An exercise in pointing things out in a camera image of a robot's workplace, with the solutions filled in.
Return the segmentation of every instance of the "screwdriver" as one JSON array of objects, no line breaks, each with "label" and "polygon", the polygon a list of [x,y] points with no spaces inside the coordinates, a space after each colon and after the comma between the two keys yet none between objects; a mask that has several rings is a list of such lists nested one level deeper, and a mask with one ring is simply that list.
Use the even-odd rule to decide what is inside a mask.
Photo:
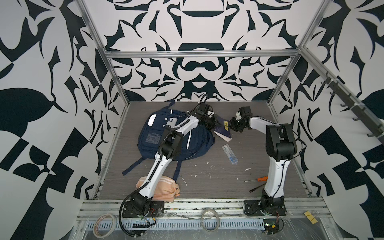
[{"label": "screwdriver", "polygon": [[260,185],[260,186],[258,186],[258,187],[255,187],[254,189],[249,190],[249,192],[253,192],[253,191],[255,191],[256,189],[258,189],[259,187],[264,186],[265,184],[266,184],[266,183],[263,183],[262,185]]},{"label": "screwdriver", "polygon": [[253,182],[253,181],[262,182],[262,181],[267,181],[267,180],[268,180],[268,176],[264,176],[264,177],[259,177],[258,179],[255,179],[255,180],[249,180],[249,181],[244,181],[244,182]]}]

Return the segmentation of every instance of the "yellow tape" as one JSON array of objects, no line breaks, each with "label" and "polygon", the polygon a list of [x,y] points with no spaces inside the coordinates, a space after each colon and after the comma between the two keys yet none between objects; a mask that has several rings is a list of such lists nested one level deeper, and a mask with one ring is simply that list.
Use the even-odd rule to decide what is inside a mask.
[{"label": "yellow tape", "polygon": [[311,221],[312,224],[315,224],[318,222],[309,211],[306,211],[304,215],[306,215],[306,217],[308,218],[309,221]]}]

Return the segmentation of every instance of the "black and white patterned wall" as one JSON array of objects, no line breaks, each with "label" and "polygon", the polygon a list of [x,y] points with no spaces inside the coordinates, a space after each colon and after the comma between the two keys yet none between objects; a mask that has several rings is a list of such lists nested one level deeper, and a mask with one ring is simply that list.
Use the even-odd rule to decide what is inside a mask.
[{"label": "black and white patterned wall", "polygon": [[[384,119],[384,3],[335,0],[309,50]],[[300,136],[299,164],[347,237],[384,237],[384,146],[301,58],[273,105]]]},{"label": "black and white patterned wall", "polygon": [[[108,51],[295,49],[321,0],[86,0]],[[288,57],[115,59],[131,101],[267,100]]]},{"label": "black and white patterned wall", "polygon": [[289,57],[134,58],[112,64],[131,101],[268,100]]},{"label": "black and white patterned wall", "polygon": [[72,0],[0,2],[2,239],[60,239],[124,102]]}]

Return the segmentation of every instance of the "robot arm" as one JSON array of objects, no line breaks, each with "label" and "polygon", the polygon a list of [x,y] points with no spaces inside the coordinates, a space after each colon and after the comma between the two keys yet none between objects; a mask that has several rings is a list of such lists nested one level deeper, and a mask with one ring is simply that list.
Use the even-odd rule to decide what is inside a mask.
[{"label": "robot arm", "polygon": [[155,155],[155,163],[140,190],[131,196],[132,206],[137,215],[145,216],[148,213],[156,186],[169,163],[180,154],[184,136],[199,123],[204,124],[208,130],[216,125],[214,112],[209,109],[209,105],[199,103],[179,125],[173,128],[166,126]]},{"label": "robot arm", "polygon": [[286,170],[297,152],[297,146],[290,124],[279,124],[268,121],[263,117],[252,116],[250,107],[242,107],[230,122],[230,128],[243,132],[245,127],[256,129],[266,135],[265,150],[269,156],[268,180],[263,194],[270,199],[281,198],[284,195]]}]

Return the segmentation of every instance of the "orange screwdriver handle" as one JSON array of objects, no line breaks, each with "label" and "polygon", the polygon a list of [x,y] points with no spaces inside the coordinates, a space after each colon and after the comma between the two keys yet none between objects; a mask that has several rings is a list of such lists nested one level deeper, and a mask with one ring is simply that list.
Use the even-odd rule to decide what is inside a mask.
[{"label": "orange screwdriver handle", "polygon": [[261,181],[267,181],[267,180],[268,180],[268,176],[266,176],[266,177],[259,177],[259,178],[257,179],[258,182],[261,182]]}]

